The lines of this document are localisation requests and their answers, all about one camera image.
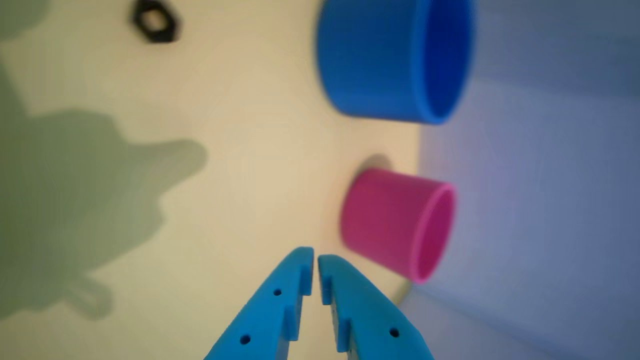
plastic cup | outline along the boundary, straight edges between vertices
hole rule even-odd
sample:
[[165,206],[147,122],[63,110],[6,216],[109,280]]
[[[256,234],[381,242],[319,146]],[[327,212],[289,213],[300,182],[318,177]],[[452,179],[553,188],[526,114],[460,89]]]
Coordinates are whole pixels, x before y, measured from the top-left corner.
[[326,94],[358,117],[441,124],[472,52],[471,0],[326,0],[317,60]]
[[340,230],[351,250],[422,284],[444,253],[455,207],[451,184],[369,169],[347,194]]

black hex nut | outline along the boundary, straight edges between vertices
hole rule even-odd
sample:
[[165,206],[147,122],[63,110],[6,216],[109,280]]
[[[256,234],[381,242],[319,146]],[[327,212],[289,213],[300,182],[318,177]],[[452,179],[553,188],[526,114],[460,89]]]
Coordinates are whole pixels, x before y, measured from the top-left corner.
[[[144,19],[145,14],[149,12],[157,12],[164,17],[164,28],[149,28]],[[178,38],[178,18],[160,0],[136,0],[131,20],[150,42],[174,42]]]

blue plastic part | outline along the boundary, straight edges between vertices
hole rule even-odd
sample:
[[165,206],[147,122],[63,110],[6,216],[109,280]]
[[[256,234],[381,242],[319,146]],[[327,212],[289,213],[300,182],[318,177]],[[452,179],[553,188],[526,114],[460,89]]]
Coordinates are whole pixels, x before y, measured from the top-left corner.
[[445,122],[468,77],[471,0],[326,0],[317,32],[324,89],[341,112]]
[[433,360],[420,332],[348,261],[322,255],[318,271],[338,352],[350,360]]
[[205,360],[285,360],[298,340],[302,296],[311,295],[314,250],[293,250],[253,294]]

table surface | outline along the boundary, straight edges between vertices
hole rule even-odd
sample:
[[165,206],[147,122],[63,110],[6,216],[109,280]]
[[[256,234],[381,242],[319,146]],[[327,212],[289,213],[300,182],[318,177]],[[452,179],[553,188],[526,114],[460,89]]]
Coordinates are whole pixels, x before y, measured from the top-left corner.
[[[345,249],[338,219],[363,166],[416,172],[419,128],[330,106],[319,0],[175,0],[183,29],[165,45],[127,23],[131,0],[14,3],[0,358],[201,359],[303,245],[399,296],[403,279]],[[314,275],[291,359],[346,356],[318,289]]]

gray wall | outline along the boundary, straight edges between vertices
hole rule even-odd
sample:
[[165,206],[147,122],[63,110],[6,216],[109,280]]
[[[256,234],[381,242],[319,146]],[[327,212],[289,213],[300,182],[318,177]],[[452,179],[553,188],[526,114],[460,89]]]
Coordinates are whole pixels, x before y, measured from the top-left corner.
[[401,309],[427,339],[436,360],[553,360],[543,350],[445,306],[422,291],[411,292]]
[[463,104],[423,130],[422,175],[460,208],[420,291],[558,359],[640,356],[639,15],[480,1]]

